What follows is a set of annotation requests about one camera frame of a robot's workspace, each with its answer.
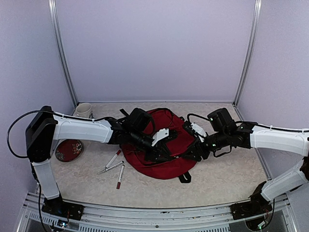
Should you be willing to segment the red backpack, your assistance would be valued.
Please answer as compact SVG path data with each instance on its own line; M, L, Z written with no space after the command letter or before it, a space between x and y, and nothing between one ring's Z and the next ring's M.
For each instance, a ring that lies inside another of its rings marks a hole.
M126 161L138 172L155 179L179 178L181 183L190 183L196 151L194 145L199 141L184 128L184 119L168 108L149 110L153 122L144 130L147 135L154 135L160 129L169 129L169 136L157 142L152 151L143 151L136 145L120 145Z

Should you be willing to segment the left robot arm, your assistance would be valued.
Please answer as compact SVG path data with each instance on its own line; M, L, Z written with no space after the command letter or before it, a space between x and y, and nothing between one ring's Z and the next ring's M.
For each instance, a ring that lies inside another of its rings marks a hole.
M131 114L121 110L123 118L111 116L84 118L54 112L50 106L34 110L35 117L26 129L28 159L48 206L57 215L67 211L50 164L54 146L62 140L86 140L110 145L131 144L147 155L168 155L161 141L170 135L168 128L155 129L153 117L135 108Z

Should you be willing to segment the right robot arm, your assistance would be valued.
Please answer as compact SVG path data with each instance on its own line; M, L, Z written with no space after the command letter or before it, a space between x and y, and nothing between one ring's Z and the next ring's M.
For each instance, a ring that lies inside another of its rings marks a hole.
M247 203L247 211L256 215L266 203L309 182L309 130L267 126L257 122L235 121L226 108L209 113L214 131L207 134L197 123L188 120L189 131L196 136L206 154L216 154L222 148L271 150L296 154L301 160L277 177L259 184Z

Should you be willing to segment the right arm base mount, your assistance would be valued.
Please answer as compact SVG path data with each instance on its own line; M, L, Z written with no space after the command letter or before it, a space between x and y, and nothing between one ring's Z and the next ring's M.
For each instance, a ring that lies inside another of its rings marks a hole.
M267 211L270 212L272 211L272 205L270 203L260 205L259 203L243 202L231 205L230 209L233 220L238 220L260 215Z

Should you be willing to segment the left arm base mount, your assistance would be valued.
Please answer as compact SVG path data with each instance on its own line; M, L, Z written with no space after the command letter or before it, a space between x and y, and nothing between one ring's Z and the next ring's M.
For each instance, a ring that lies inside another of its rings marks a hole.
M68 202L63 202L61 205L48 205L47 203L44 203L42 211L54 216L80 221L83 215L84 206Z

